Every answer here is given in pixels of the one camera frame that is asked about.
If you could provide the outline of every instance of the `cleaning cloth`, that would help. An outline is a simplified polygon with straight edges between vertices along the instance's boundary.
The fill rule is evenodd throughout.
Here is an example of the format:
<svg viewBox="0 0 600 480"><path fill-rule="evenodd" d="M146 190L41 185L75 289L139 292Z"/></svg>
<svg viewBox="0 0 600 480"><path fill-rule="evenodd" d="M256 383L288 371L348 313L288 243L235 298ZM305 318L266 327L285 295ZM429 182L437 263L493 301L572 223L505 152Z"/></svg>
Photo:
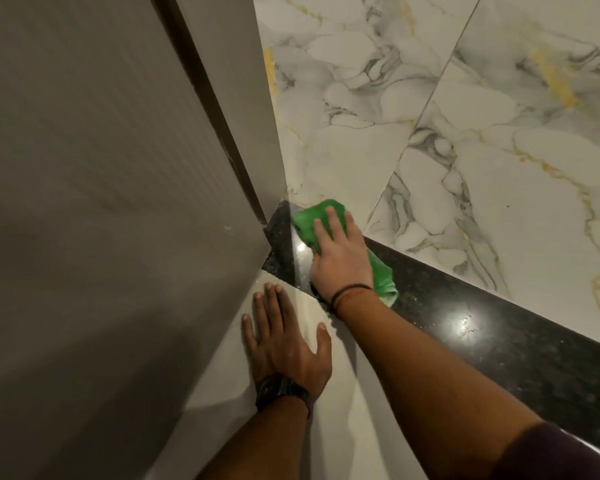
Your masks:
<svg viewBox="0 0 600 480"><path fill-rule="evenodd" d="M320 254L320 246L318 245L318 239L313 231L313 222L316 219L320 219L324 228L327 229L327 232L331 235L331 229L327 220L327 207L329 206L335 209L340 223L342 224L342 228L346 232L347 224L344 220L344 205L333 199L320 202L318 205L297 212L291 217L300 239L302 239L302 241L310 248L315 248L318 251L318 254ZM373 252L370 250L367 251L369 253L371 269L374 273L374 290L385 305L392 306L398 298L398 290L393 282L393 272L391 268L380 261Z"/></svg>

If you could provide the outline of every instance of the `black watch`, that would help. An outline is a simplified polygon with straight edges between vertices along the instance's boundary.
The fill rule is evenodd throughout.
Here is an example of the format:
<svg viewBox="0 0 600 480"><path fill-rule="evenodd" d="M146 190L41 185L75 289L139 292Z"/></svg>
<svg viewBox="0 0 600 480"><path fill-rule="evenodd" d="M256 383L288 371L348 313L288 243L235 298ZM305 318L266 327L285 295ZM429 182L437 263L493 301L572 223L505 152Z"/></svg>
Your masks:
<svg viewBox="0 0 600 480"><path fill-rule="evenodd" d="M293 382L293 379L289 379L286 375L279 373L275 373L263 380L260 389L258 390L256 407L258 411L262 411L277 398L286 395L292 395L298 399L302 399L308 409L307 417L311 416L313 403L309 396L309 391L300 386L300 384Z"/></svg>

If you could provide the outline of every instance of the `purple sleeve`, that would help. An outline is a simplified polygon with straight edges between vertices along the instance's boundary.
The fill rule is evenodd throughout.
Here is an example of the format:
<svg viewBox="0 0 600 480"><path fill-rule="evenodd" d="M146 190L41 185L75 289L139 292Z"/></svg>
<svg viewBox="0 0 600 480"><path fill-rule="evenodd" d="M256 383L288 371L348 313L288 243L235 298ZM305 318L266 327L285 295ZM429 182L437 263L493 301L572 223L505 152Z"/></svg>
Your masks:
<svg viewBox="0 0 600 480"><path fill-rule="evenodd" d="M525 431L504 452L491 480L600 480L600 455L551 423Z"/></svg>

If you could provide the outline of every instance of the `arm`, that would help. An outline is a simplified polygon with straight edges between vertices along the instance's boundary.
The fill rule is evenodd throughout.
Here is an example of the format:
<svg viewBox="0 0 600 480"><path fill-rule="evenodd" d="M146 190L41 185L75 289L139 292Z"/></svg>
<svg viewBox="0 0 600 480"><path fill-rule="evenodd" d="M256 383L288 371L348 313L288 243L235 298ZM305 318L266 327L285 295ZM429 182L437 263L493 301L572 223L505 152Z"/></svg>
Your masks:
<svg viewBox="0 0 600 480"><path fill-rule="evenodd" d="M296 311L282 286L267 283L265 295L266 299L260 292L253 295L257 339L250 316L242 317L256 390L264 379L279 372L307 389L315 401L331 377L329 333L322 323L318 325L318 350L313 354L300 334ZM198 479L295 479L306 425L305 403L296 397L280 397L240 428Z"/></svg>
<svg viewBox="0 0 600 480"><path fill-rule="evenodd" d="M350 283L372 285L360 229L346 215L345 234L328 209L330 238L316 220L322 255L312 282L330 298ZM444 345L380 302L352 290L335 304L373 366L398 424L427 475L487 478L506 448L541 419Z"/></svg>

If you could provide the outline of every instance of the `black granite threshold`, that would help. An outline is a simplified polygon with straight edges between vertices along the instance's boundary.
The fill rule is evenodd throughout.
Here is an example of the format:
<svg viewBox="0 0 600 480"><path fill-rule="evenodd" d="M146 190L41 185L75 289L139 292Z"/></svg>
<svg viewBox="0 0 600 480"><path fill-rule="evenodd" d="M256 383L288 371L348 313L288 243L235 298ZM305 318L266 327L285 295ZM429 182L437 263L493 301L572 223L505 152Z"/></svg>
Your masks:
<svg viewBox="0 0 600 480"><path fill-rule="evenodd" d="M311 251L292 231L283 201L265 229L262 266L312 295ZM538 415L600 448L600 343L503 298L365 238L393 268L393 309L440 340Z"/></svg>

